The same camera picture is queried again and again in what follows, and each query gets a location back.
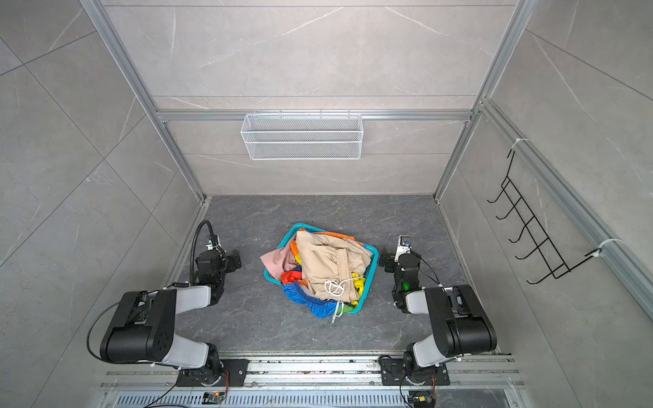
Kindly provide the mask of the beige drawstring shorts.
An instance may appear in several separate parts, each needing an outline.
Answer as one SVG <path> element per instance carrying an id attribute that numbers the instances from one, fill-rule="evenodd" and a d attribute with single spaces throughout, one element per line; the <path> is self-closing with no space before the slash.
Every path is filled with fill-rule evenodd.
<path id="1" fill-rule="evenodd" d="M 310 231 L 299 231 L 295 243 L 312 296 L 346 304 L 360 300 L 355 282 L 372 262 L 371 251 L 349 238 Z"/>

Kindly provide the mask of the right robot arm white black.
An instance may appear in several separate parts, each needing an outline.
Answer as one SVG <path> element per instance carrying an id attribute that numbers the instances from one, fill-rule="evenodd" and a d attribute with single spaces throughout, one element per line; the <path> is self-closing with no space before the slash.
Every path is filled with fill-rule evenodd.
<path id="1" fill-rule="evenodd" d="M 395 280 L 395 306 L 408 315 L 425 315 L 431 333 L 411 343 L 402 357 L 403 376 L 423 384 L 443 372 L 445 364 L 464 355 L 496 349 L 498 337 L 473 288 L 467 284 L 423 287 L 419 282 L 422 258 L 415 253 L 383 253 L 379 265 Z"/>

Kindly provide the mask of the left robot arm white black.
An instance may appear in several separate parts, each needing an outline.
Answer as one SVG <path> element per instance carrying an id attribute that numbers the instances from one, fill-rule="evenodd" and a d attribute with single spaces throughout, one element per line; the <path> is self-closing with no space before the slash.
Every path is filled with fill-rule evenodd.
<path id="1" fill-rule="evenodd" d="M 100 342 L 100 358 L 109 364 L 173 367 L 183 380 L 202 386 L 225 380 L 217 347 L 176 334 L 175 323 L 180 314 L 219 302 L 226 275 L 241 268 L 240 253 L 207 250 L 196 266 L 197 275 L 187 284 L 124 294 Z"/>

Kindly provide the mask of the pink shorts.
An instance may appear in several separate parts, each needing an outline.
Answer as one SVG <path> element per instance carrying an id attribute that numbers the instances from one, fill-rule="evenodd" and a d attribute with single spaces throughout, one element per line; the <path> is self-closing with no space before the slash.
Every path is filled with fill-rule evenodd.
<path id="1" fill-rule="evenodd" d="M 277 281 L 281 279 L 284 273 L 294 270 L 299 266 L 290 246 L 277 248 L 276 250 L 265 253 L 260 257 L 260 260 L 267 269 L 269 276 Z"/>

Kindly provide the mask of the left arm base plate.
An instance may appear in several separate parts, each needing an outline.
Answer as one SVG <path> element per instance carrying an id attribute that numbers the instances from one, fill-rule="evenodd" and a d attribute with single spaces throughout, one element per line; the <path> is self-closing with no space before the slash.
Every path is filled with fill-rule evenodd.
<path id="1" fill-rule="evenodd" d="M 248 374 L 250 360 L 221 360 L 217 365 L 209 363 L 197 369 L 184 369 L 176 382 L 177 387 L 242 387 Z"/>

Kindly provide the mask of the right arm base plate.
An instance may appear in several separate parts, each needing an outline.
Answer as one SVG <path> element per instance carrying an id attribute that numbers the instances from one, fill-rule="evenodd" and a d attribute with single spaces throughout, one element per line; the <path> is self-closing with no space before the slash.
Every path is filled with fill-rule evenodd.
<path id="1" fill-rule="evenodd" d="M 445 365 L 418 367 L 413 363 L 404 362 L 403 359 L 391 358 L 389 355 L 380 356 L 378 363 L 384 386 L 413 384 L 440 387 L 451 384 Z"/>

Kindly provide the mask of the aluminium mounting rail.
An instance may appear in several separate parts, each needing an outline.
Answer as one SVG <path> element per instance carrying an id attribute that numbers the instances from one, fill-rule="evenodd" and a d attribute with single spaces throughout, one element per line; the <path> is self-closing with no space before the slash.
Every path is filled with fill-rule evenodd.
<path id="1" fill-rule="evenodd" d="M 264 390 L 390 390 L 430 389 L 432 382 L 408 382 L 379 364 L 381 351 L 367 354 L 326 353 L 227 353 L 226 360 L 247 360 L 246 370 L 230 375 L 230 391 Z M 464 356 L 446 363 L 435 389 L 501 389 L 517 392 L 524 381 L 511 355 Z M 100 391 L 166 391 L 177 372 L 149 365 L 126 365 L 104 370 Z"/>

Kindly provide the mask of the aluminium frame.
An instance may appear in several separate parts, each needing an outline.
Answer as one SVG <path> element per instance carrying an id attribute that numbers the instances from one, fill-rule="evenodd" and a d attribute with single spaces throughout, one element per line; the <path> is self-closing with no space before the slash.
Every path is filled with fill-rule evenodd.
<path id="1" fill-rule="evenodd" d="M 596 248 L 595 251 L 602 255 L 603 260 L 619 281 L 622 282 L 622 285 L 626 287 L 643 311 L 650 316 L 652 314 L 652 279 L 647 273 L 646 267 L 625 245 L 617 242 L 616 233 L 591 209 L 590 205 L 581 198 L 554 166 L 545 159 L 542 153 L 532 143 L 525 140 L 520 129 L 508 119 L 508 116 L 499 109 L 496 102 L 491 98 L 491 94 L 498 86 L 500 76 L 504 73 L 509 58 L 516 49 L 518 37 L 525 31 L 526 22 L 532 17 L 536 5 L 534 1 L 521 1 L 518 3 L 514 17 L 510 20 L 508 30 L 499 46 L 498 55 L 491 63 L 487 77 L 481 86 L 481 94 L 471 108 L 467 110 L 343 109 L 341 112 L 346 116 L 358 115 L 369 121 L 463 121 L 465 124 L 462 133 L 435 189 L 435 198 L 437 199 L 442 198 L 445 194 L 480 118 L 486 117 L 498 132 L 512 143 L 509 152 L 511 154 L 520 154 L 522 161 L 530 168 L 532 174 L 544 184 L 551 197 L 583 236 L 593 244 L 598 244 L 602 239 L 607 240 L 604 246 Z M 159 109 L 112 24 L 105 6 L 99 1 L 84 1 L 82 7 L 109 49 L 112 58 L 117 63 L 130 88 L 134 91 L 137 100 L 145 109 L 146 116 L 154 125 L 156 132 L 163 138 L 163 142 L 172 154 L 173 159 L 180 165 L 191 190 L 197 198 L 204 197 L 205 193 L 200 187 L 197 176 L 190 169 L 188 161 L 184 158 L 181 149 L 166 127 L 167 122 L 241 121 L 250 111 L 248 109 Z"/>

